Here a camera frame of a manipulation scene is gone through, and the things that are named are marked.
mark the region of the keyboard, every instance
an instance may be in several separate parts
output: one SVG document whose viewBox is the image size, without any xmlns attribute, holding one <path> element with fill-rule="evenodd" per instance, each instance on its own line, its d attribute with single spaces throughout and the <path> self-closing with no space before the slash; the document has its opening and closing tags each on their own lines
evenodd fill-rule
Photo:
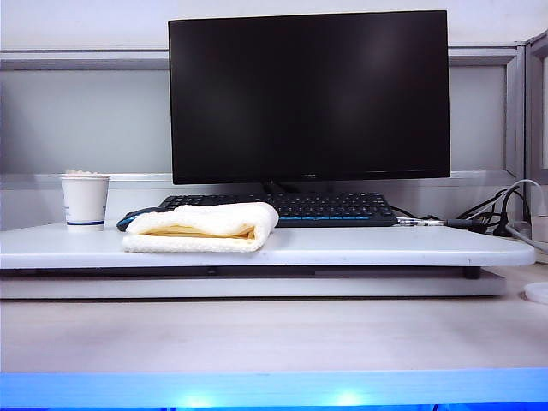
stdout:
<svg viewBox="0 0 548 411">
<path fill-rule="evenodd" d="M 277 227 L 388 227 L 397 223 L 380 193 L 274 193 L 236 195 L 171 195 L 161 208 L 215 206 L 263 201 L 273 206 Z"/>
</svg>

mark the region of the computer mouse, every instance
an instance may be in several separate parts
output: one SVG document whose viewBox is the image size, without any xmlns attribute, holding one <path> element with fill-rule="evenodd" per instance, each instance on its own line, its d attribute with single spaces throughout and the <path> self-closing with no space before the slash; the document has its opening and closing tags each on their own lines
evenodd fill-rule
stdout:
<svg viewBox="0 0 548 411">
<path fill-rule="evenodd" d="M 147 212 L 166 212 L 166 211 L 169 211 L 167 208 L 163 208 L 163 207 L 148 207 L 148 208 L 142 208 L 140 210 L 137 210 L 137 211 L 132 211 L 132 212 L 129 212 L 128 214 L 126 214 L 124 216 L 124 218 L 122 218 L 117 224 L 117 228 L 120 230 L 120 231 L 125 231 L 126 228 L 129 226 L 129 224 L 134 221 L 137 216 L 140 216 L 141 214 L 145 214 Z"/>
</svg>

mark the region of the folded towel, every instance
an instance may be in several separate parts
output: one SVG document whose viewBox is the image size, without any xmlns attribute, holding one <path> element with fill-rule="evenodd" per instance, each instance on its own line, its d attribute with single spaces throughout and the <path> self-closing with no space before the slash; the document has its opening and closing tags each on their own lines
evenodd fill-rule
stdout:
<svg viewBox="0 0 548 411">
<path fill-rule="evenodd" d="M 277 220 L 266 203 L 181 205 L 138 216 L 126 229 L 122 247 L 134 253 L 246 253 L 265 244 Z"/>
</svg>

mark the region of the computer monitor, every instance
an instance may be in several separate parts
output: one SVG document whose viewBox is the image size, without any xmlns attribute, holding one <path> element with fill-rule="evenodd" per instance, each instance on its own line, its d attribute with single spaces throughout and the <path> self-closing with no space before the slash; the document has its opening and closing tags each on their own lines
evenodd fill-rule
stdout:
<svg viewBox="0 0 548 411">
<path fill-rule="evenodd" d="M 450 174 L 445 11 L 169 22 L 175 184 Z"/>
</svg>

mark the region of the blue stripe on cup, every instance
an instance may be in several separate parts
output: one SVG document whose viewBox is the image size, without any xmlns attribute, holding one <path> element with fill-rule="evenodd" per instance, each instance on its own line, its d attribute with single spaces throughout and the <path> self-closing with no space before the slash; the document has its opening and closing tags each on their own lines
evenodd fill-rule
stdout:
<svg viewBox="0 0 548 411">
<path fill-rule="evenodd" d="M 103 221 L 87 221 L 85 223 L 69 223 L 67 222 L 67 225 L 102 225 L 104 224 L 104 220 Z"/>
</svg>

